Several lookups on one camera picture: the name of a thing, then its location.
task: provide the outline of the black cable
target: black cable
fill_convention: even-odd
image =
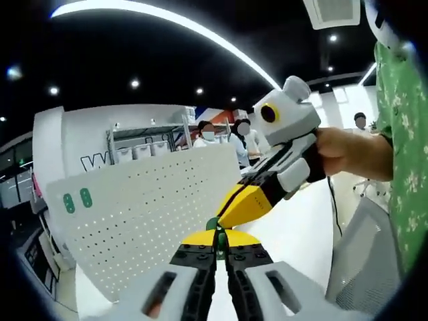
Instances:
[[[327,181],[328,181],[328,188],[330,189],[330,193],[331,193],[332,198],[333,198],[334,212],[335,212],[335,216],[336,216],[336,225],[337,225],[337,228],[339,229],[340,236],[342,237],[343,232],[342,232],[342,229],[340,228],[340,224],[339,224],[339,216],[337,213],[336,197],[334,196],[334,189],[332,187],[331,178],[329,176],[327,176]]]

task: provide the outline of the chair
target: chair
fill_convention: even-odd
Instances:
[[[326,299],[344,310],[375,315],[401,283],[395,234],[388,214],[362,198],[333,251]]]
[[[380,194],[385,196],[387,194],[387,191],[386,191],[385,187],[382,185],[382,183],[379,181],[374,181],[372,179],[366,179],[362,182],[355,184],[352,187],[352,190],[355,191],[356,187],[361,186],[361,185],[364,186],[364,188],[362,189],[362,192],[360,194],[361,197],[366,196],[365,193],[366,193],[366,190],[369,186],[373,186],[375,188],[377,196],[379,196]]]

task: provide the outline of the green floral shirt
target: green floral shirt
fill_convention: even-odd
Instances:
[[[410,61],[378,43],[378,129],[392,139],[394,179],[389,209],[405,272],[415,263],[428,230],[428,101]]]

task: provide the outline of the ceiling light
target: ceiling light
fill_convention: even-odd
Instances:
[[[57,96],[59,92],[60,92],[60,89],[58,87],[52,86],[51,88],[49,88],[49,93],[52,96]]]
[[[132,88],[136,89],[139,86],[140,86],[140,82],[138,80],[131,81],[131,87]]]
[[[265,72],[250,57],[245,55],[242,51],[237,49],[230,42],[223,39],[222,37],[207,29],[206,27],[203,27],[202,25],[186,17],[183,17],[182,15],[177,15],[176,13],[170,12],[165,9],[154,7],[152,5],[146,5],[144,3],[126,0],[84,0],[62,5],[52,13],[51,17],[54,18],[60,15],[65,15],[67,13],[91,9],[119,9],[125,11],[139,12],[147,15],[153,15],[155,17],[159,17],[161,19],[165,19],[182,25],[183,27],[193,30],[199,33],[200,35],[203,35],[204,37],[214,41],[226,50],[229,50],[240,60],[245,62],[249,67],[253,68],[261,77],[263,77],[267,82],[269,82],[269,84],[273,88],[281,90],[281,87],[275,82],[275,80],[271,76],[268,75],[267,72]]]
[[[21,69],[18,66],[12,66],[7,70],[9,80],[18,80],[22,78]]]
[[[376,69],[377,64],[374,62],[373,65],[370,66],[367,73],[361,78],[360,82],[358,83],[359,86],[362,86],[364,82],[367,80],[367,78],[374,72]]]

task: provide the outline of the screw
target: screw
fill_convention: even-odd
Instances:
[[[258,257],[259,259],[263,259],[266,257],[266,254],[263,252],[260,252],[260,253],[257,253],[255,256]]]
[[[243,260],[245,260],[245,256],[242,256],[242,255],[239,255],[239,254],[235,255],[235,256],[234,256],[234,258],[235,258],[237,261],[243,261]]]
[[[187,257],[187,254],[185,252],[176,252],[175,257],[179,259],[184,259],[185,257]]]

